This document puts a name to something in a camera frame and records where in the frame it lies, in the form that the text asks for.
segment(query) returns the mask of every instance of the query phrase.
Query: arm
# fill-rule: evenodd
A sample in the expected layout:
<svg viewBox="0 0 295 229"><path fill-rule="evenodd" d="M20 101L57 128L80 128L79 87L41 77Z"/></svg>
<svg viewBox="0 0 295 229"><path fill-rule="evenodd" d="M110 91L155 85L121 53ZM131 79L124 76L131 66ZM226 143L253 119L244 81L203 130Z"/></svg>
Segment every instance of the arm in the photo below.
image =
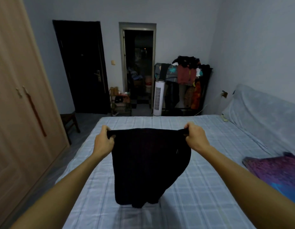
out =
<svg viewBox="0 0 295 229"><path fill-rule="evenodd" d="M295 203L210 146L205 131L189 122L188 145L217 171L257 228L295 228Z"/></svg>
<svg viewBox="0 0 295 229"><path fill-rule="evenodd" d="M37 200L13 225L12 229L62 228L95 167L114 147L114 139L107 138L105 125L96 136L93 153L53 188Z"/></svg>

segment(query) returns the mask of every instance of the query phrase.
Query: purple blanket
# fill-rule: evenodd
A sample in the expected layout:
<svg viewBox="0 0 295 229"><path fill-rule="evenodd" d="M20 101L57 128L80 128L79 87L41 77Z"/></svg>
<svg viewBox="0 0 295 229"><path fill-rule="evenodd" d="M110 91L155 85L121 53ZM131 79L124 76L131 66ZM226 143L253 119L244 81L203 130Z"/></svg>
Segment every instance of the purple blanket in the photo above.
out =
<svg viewBox="0 0 295 229"><path fill-rule="evenodd" d="M243 159L243 164L255 176L295 202L295 156L284 152L282 157Z"/></svg>

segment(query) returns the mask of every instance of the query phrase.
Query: plaid bedsheet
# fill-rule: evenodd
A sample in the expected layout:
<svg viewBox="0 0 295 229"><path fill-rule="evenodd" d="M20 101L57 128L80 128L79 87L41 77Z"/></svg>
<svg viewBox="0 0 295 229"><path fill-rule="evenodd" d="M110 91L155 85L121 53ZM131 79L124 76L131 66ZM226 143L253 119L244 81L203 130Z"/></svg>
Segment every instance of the plaid bedsheet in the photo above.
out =
<svg viewBox="0 0 295 229"><path fill-rule="evenodd" d="M270 157L256 138L224 122L218 115L195 117L105 117L69 163L59 181L80 165L93 150L102 125L111 129L162 128L178 130L194 121L206 131L210 144L242 165L246 156ZM158 204L142 209L120 206L114 197L114 171L111 154L92 172L64 226L84 229L141 228L254 228L213 167L192 151L184 173L166 190Z"/></svg>

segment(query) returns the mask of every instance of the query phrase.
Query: dark door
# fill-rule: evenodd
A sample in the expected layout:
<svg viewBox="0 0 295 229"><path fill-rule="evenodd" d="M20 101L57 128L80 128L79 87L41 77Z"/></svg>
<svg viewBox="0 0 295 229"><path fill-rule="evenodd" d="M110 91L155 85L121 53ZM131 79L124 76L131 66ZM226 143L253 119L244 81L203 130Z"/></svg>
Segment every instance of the dark door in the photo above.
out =
<svg viewBox="0 0 295 229"><path fill-rule="evenodd" d="M75 111L110 111L100 22L53 20Z"/></svg>

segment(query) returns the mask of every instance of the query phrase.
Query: bed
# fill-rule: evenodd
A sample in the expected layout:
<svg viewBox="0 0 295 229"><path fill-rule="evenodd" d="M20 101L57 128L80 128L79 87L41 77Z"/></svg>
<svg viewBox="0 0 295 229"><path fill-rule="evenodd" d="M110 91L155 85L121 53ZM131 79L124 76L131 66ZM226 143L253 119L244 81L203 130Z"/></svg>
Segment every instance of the bed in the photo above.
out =
<svg viewBox="0 0 295 229"><path fill-rule="evenodd" d="M93 150L95 136L102 125L111 129L160 128L178 130L194 121L206 131L210 144L242 165L246 156L267 158L280 155L266 147L254 134L219 115L194 117L105 117L69 163L59 181L80 165ZM114 197L114 172L111 154L92 172L76 201L64 228L254 228L213 167L192 151L184 173L166 190L158 204L142 209L120 206Z"/></svg>

